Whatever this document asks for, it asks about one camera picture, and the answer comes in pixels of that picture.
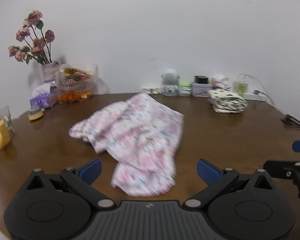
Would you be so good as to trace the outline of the pink floral dress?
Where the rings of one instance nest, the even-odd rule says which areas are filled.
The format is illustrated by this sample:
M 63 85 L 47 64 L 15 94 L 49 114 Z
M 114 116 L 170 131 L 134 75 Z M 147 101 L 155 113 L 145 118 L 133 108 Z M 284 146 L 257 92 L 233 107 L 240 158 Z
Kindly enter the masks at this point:
M 116 161 L 111 185 L 132 197 L 165 194 L 175 185 L 174 156 L 184 115 L 139 93 L 107 105 L 69 129 L 72 138 Z

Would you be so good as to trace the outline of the folded cream floral garment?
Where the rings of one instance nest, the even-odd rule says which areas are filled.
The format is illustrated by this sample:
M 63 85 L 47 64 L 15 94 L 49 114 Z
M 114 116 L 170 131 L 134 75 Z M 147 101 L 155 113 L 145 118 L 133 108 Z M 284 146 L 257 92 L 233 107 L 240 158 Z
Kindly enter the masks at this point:
M 248 107 L 246 100 L 231 89 L 208 91 L 209 102 L 217 113 L 242 113 Z

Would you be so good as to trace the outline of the green spray bottle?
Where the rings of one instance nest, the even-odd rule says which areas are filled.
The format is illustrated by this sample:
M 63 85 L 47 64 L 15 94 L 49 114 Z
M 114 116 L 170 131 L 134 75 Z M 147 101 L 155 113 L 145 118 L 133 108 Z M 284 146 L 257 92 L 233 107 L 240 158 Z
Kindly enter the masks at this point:
M 244 78 L 237 78 L 233 83 L 234 91 L 240 95 L 241 97 L 244 97 L 246 91 L 247 91 L 247 83 Z

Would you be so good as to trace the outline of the purple tissue box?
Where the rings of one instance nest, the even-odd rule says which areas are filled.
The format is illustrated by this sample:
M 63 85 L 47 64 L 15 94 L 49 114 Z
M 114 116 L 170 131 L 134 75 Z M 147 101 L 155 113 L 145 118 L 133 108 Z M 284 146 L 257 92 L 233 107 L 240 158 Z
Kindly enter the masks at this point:
M 52 108 L 57 103 L 57 95 L 51 83 L 44 83 L 35 88 L 30 99 L 31 107 Z

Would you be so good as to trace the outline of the grey printed tin box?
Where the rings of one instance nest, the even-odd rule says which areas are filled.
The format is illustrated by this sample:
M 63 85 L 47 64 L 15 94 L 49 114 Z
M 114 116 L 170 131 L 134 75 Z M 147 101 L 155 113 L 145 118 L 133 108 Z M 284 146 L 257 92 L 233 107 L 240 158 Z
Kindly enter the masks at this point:
M 209 91 L 213 89 L 213 85 L 209 83 L 202 84 L 202 83 L 193 82 L 191 84 L 191 88 L 192 88 L 192 92 L 191 92 L 192 96 L 207 98 L 209 96 Z

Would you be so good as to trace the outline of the green card stack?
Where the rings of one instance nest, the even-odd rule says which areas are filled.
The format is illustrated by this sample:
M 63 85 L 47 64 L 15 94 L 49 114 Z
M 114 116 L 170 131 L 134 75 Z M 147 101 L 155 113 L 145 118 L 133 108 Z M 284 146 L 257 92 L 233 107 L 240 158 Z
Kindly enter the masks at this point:
M 192 85 L 190 83 L 181 83 L 179 87 L 180 96 L 191 96 L 192 94 Z

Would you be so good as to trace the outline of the white tissue bundle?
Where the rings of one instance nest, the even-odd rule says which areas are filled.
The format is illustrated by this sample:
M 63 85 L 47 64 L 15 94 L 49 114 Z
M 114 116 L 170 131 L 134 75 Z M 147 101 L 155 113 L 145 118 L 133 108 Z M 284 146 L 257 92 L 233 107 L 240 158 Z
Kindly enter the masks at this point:
M 215 75 L 210 79 L 213 89 L 226 89 L 230 88 L 229 78 L 223 75 Z

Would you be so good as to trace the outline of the plastic snack bag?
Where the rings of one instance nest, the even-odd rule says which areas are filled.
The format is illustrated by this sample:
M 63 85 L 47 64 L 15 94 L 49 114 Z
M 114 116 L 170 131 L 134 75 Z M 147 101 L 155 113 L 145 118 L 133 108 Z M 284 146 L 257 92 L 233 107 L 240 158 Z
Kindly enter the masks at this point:
M 96 86 L 98 66 L 82 70 L 61 64 L 55 71 L 55 95 L 58 103 L 76 103 L 90 99 Z

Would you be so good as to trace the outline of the black small box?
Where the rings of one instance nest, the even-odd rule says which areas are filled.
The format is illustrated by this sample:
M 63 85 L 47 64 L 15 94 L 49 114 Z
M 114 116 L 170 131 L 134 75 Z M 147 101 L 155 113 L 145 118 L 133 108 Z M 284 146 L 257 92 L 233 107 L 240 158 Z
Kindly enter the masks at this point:
M 198 83 L 198 84 L 208 84 L 209 78 L 207 76 L 203 76 L 203 75 L 195 75 L 194 82 Z

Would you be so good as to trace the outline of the clear drinking glass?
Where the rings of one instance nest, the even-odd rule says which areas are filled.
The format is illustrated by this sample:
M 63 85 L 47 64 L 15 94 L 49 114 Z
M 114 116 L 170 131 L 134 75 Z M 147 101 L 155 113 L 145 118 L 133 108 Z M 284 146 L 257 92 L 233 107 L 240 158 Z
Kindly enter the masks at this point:
M 13 124 L 9 106 L 0 107 L 0 120 L 3 120 L 8 131 L 13 132 Z

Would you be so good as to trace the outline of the white robot toy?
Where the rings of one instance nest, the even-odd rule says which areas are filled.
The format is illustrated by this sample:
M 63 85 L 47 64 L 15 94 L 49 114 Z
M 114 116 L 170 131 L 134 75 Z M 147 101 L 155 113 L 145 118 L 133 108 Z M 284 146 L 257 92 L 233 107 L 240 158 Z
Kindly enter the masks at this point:
M 175 69 L 167 69 L 162 75 L 162 94 L 164 96 L 177 96 L 179 94 L 179 79 Z

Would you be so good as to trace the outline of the glass flower vase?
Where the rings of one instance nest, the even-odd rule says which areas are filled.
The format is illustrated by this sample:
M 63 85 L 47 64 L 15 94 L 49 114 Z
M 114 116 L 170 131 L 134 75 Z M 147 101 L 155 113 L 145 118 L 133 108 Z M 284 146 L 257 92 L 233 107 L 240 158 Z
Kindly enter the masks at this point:
M 59 72 L 59 63 L 53 61 L 53 63 L 42 65 L 44 82 L 54 85 L 57 81 L 57 74 Z

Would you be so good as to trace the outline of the dried pink rose bouquet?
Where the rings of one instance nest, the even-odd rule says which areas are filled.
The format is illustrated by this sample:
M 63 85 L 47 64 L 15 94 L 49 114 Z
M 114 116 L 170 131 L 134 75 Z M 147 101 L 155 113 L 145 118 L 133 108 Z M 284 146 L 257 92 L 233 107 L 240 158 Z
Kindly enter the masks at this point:
M 33 10 L 27 15 L 23 21 L 23 26 L 15 35 L 15 39 L 24 45 L 9 46 L 9 57 L 26 64 L 31 60 L 41 65 L 53 63 L 51 44 L 56 37 L 51 29 L 43 32 L 44 22 L 42 18 L 43 14 L 39 10 Z

